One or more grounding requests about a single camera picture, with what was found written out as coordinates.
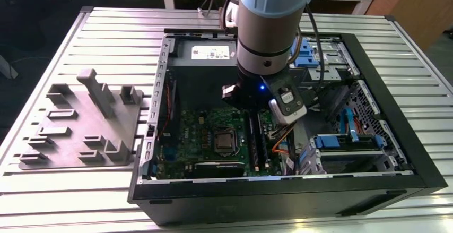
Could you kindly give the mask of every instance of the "connector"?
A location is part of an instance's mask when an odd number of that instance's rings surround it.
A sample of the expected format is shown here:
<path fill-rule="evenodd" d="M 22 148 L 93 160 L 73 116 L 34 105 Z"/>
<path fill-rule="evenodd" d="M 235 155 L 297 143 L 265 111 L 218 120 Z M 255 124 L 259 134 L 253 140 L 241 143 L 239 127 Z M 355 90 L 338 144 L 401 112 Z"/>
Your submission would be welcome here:
<path fill-rule="evenodd" d="M 309 87 L 306 90 L 303 90 L 299 93 L 299 96 L 302 98 L 303 104 L 306 107 L 311 107 L 318 103 L 318 95 L 315 94 L 315 91 L 311 87 Z"/>

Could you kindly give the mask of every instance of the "green circuit board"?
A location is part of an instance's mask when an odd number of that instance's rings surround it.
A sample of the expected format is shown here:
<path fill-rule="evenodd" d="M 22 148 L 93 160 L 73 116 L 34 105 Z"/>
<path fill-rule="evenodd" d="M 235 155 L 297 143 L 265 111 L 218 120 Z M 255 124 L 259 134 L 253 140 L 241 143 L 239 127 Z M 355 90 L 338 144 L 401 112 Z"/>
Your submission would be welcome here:
<path fill-rule="evenodd" d="M 158 148 L 158 179 L 183 179 L 183 172 L 197 162 L 222 161 L 245 164 L 243 176 L 267 176 L 279 174 L 279 158 L 271 157 L 269 168 L 254 171 L 250 168 L 243 111 L 234 108 L 213 110 L 183 110 L 179 117 L 178 145 Z M 265 133 L 274 129 L 270 113 L 261 113 Z M 235 151 L 219 154 L 214 151 L 214 134 L 218 130 L 234 131 Z"/>

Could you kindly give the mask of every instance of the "robotic arm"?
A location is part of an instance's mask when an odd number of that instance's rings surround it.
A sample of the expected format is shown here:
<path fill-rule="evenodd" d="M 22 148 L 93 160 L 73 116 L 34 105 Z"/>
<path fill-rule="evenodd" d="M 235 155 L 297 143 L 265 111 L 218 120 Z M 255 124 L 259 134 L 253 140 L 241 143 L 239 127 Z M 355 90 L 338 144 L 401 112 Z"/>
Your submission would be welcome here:
<path fill-rule="evenodd" d="M 290 47 L 309 0 L 238 0 L 239 81 L 223 87 L 223 100 L 251 109 L 267 103 L 278 123 L 294 122 L 306 107 L 287 72 Z"/>

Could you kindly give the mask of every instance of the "gray plastic peg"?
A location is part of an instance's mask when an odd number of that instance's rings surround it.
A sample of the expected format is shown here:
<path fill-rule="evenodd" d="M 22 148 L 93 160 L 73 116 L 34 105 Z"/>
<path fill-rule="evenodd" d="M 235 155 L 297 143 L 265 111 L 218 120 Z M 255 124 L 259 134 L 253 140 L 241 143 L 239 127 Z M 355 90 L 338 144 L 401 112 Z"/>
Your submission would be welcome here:
<path fill-rule="evenodd" d="M 92 68 L 80 70 L 77 81 L 86 86 L 89 97 L 92 98 L 103 117 L 110 118 L 113 116 L 113 109 L 109 105 L 109 98 L 105 96 L 105 93 L 96 81 L 96 71 Z"/>

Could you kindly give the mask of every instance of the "white table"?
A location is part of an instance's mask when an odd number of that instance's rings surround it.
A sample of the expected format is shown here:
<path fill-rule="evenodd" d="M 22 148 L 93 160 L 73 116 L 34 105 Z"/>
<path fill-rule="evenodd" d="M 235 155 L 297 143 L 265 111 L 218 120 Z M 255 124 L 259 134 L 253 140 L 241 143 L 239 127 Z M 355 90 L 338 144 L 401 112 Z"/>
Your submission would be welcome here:
<path fill-rule="evenodd" d="M 89 8 L 77 16 L 49 67 L 0 146 L 0 229 L 12 232 L 158 230 L 138 207 L 127 204 L 131 165 L 21 171 L 14 154 L 26 147 L 49 101 L 49 85 L 76 81 L 94 68 L 110 90 L 133 84 L 143 91 L 139 119 L 147 118 L 151 84 L 163 28 L 213 28 L 217 13 L 203 19 L 189 10 Z M 314 16 L 321 32 L 354 33 L 447 184 L 453 185 L 451 86 L 394 22 L 381 16 Z M 307 17 L 301 30 L 311 32 Z M 138 124 L 137 135 L 143 135 Z M 195 232 L 447 232 L 453 229 L 453 187 L 401 201 L 363 217 L 257 221 L 181 226 Z"/>

